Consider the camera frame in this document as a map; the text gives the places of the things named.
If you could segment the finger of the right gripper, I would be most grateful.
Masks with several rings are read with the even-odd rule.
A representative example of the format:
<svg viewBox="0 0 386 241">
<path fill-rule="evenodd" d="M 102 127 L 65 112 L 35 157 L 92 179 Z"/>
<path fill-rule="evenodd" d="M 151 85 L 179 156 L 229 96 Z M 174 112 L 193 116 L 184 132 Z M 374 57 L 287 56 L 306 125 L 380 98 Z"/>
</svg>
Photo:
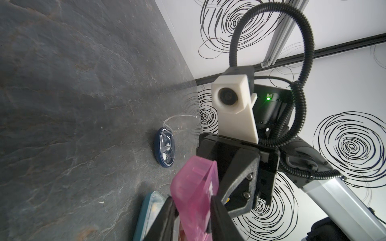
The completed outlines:
<svg viewBox="0 0 386 241">
<path fill-rule="evenodd" d="M 239 149 L 221 179 L 218 197 L 233 219 L 249 213 L 255 197 L 260 151 Z"/>
</svg>

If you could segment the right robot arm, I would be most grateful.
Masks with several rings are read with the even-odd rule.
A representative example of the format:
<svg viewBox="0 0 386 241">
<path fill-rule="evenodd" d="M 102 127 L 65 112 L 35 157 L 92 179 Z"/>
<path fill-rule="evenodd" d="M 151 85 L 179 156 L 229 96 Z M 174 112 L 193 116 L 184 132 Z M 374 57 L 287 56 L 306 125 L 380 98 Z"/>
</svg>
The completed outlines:
<svg viewBox="0 0 386 241">
<path fill-rule="evenodd" d="M 296 81 L 290 84 L 293 104 L 296 108 L 294 123 L 287 134 L 276 139 L 258 139 L 257 134 L 252 137 L 252 145 L 262 144 L 266 147 L 282 148 L 295 142 L 306 118 L 306 99 L 303 83 Z M 249 114 L 253 122 L 252 106 L 257 100 L 256 93 L 248 84 L 212 84 L 212 104 L 217 111 L 236 115 L 237 111 L 232 105 L 224 104 L 219 97 L 221 89 L 228 88 L 238 97 L 236 104 L 242 105 L 242 110 Z M 278 168 L 288 176 L 302 178 L 302 188 L 324 210 L 331 220 L 351 241 L 384 241 L 386 228 L 377 217 L 363 204 L 363 202 L 347 187 L 338 170 L 316 172 L 313 169 L 300 170 L 292 168 L 284 158 L 280 158 Z M 243 211 L 226 211 L 224 203 L 229 195 L 256 167 L 251 164 L 236 163 L 236 168 L 227 172 L 218 195 L 212 199 L 211 221 L 213 240 L 215 241 L 241 241 L 242 237 L 237 231 L 231 216 L 240 215 Z"/>
</svg>

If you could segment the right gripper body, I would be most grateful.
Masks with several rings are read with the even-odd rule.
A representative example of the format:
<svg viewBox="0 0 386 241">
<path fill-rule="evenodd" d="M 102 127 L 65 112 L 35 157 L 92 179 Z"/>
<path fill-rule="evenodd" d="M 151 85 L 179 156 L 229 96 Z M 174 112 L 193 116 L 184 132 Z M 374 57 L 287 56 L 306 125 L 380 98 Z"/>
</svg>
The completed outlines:
<svg viewBox="0 0 386 241">
<path fill-rule="evenodd" d="M 271 204 L 280 155 L 278 149 L 217 134 L 203 133 L 199 137 L 197 155 L 217 162 L 219 181 L 221 182 L 231 157 L 240 148 L 260 151 L 253 204 L 257 205 L 259 201 L 264 201 L 266 205 Z"/>
</svg>

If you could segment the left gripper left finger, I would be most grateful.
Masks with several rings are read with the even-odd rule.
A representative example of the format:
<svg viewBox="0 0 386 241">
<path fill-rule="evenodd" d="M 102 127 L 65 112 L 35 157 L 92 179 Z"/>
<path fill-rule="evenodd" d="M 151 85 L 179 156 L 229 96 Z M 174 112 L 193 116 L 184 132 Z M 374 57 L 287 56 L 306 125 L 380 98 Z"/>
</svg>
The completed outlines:
<svg viewBox="0 0 386 241">
<path fill-rule="evenodd" d="M 169 196 L 143 240 L 172 241 L 175 230 L 175 222 L 178 217 L 179 212 L 177 210 L 176 204 L 173 198 Z"/>
</svg>

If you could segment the pink pillbox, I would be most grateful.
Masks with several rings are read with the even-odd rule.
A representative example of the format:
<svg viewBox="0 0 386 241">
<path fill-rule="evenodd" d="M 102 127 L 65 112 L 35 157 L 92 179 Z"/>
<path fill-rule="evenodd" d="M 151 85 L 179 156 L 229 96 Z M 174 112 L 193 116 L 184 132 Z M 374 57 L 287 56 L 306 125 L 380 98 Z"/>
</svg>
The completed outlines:
<svg viewBox="0 0 386 241">
<path fill-rule="evenodd" d="M 211 241 L 207 233 L 211 197 L 217 195 L 217 162 L 191 157 L 173 178 L 170 192 L 188 241 Z"/>
</svg>

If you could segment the blue rectangular pillbox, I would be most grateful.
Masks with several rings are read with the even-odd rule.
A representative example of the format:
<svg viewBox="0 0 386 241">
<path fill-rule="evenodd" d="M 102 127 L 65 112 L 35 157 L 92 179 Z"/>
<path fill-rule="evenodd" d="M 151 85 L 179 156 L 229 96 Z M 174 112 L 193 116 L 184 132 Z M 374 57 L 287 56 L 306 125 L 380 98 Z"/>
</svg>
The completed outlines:
<svg viewBox="0 0 386 241">
<path fill-rule="evenodd" d="M 143 241 L 155 219 L 157 218 L 159 212 L 161 211 L 161 208 L 164 205 L 166 199 L 167 198 L 165 198 L 157 191 L 146 195 L 142 203 L 140 215 L 136 225 L 136 230 L 133 237 L 134 241 Z M 177 241 L 179 239 L 179 221 L 180 218 L 178 217 L 175 222 L 173 241 Z"/>
</svg>

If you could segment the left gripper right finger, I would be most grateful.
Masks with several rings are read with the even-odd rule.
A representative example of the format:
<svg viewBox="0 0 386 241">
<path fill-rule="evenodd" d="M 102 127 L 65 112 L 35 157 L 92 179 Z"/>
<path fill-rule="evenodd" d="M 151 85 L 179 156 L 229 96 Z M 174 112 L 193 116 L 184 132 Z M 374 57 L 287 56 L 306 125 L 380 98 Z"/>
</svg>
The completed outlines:
<svg viewBox="0 0 386 241">
<path fill-rule="evenodd" d="M 221 200 L 211 197 L 211 231 L 213 241 L 243 241 Z"/>
</svg>

